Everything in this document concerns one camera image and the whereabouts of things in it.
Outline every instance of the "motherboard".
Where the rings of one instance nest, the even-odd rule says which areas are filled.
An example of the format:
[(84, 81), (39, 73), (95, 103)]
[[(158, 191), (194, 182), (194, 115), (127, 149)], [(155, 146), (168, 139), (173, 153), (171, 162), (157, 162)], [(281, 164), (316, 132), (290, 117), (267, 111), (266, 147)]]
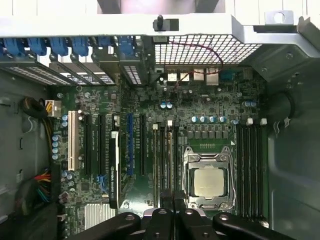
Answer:
[(267, 218), (266, 83), (246, 71), (229, 70), (216, 84), (168, 74), (151, 86), (120, 78), (106, 87), (53, 87), (65, 236), (122, 212), (142, 217), (162, 207), (164, 190), (182, 191), (186, 207), (209, 217)]

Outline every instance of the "white pci slot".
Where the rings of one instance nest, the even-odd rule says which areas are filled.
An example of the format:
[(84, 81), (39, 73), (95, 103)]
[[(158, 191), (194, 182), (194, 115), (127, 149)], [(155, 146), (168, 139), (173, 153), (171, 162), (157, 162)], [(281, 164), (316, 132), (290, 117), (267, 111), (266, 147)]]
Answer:
[(77, 111), (68, 112), (68, 170), (79, 168), (79, 119)]

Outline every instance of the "red wire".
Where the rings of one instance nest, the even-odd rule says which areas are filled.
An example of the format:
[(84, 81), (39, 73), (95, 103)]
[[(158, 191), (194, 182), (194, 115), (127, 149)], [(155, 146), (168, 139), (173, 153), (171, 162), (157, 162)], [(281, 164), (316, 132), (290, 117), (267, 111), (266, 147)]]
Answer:
[(202, 49), (207, 49), (210, 52), (214, 53), (214, 55), (219, 59), (220, 62), (220, 69), (218, 71), (215, 72), (201, 72), (201, 71), (190, 71), (189, 73), (187, 73), (183, 78), (181, 78), (175, 85), (175, 87), (179, 86), (179, 83), (182, 82), (183, 79), (185, 79), (188, 75), (196, 73), (196, 74), (203, 74), (203, 75), (211, 75), (211, 74), (218, 74), (222, 71), (222, 69), (224, 68), (224, 61), (222, 60), (222, 58), (219, 56), (219, 54), (213, 50), (211, 47), (208, 46), (204, 46), (204, 45), (200, 45), (200, 44), (194, 44), (194, 43), (182, 43), (182, 42), (174, 42), (174, 41), (169, 41), (169, 43), (171, 43), (172, 45), (181, 45), (181, 46), (190, 46), (190, 47), (199, 47)]

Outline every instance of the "plastic latch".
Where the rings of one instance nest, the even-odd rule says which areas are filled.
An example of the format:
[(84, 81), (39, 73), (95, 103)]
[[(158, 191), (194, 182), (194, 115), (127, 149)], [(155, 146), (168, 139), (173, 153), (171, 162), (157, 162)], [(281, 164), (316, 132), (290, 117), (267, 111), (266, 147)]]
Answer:
[(13, 56), (25, 56), (25, 46), (22, 43), (22, 40), (19, 38), (5, 38), (4, 39), (4, 46), (8, 53), (12, 54)]
[(88, 38), (84, 36), (76, 36), (71, 38), (73, 51), (81, 57), (89, 54)]
[(111, 46), (111, 38), (109, 36), (98, 36), (99, 47)]
[(33, 51), (35, 54), (39, 56), (47, 55), (47, 46), (43, 38), (32, 37), (28, 38), (27, 40), (31, 51)]
[(133, 39), (131, 36), (118, 37), (119, 50), (126, 56), (134, 55)]
[(63, 37), (50, 37), (50, 45), (55, 54), (67, 56), (69, 53), (66, 39)]

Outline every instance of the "cpu socket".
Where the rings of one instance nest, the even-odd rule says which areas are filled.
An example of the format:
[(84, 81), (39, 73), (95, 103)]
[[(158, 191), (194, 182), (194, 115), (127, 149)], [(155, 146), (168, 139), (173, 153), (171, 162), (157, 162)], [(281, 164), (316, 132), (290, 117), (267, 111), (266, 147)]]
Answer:
[(230, 210), (235, 206), (234, 162), (229, 147), (220, 153), (198, 153), (186, 146), (183, 188), (188, 208)]

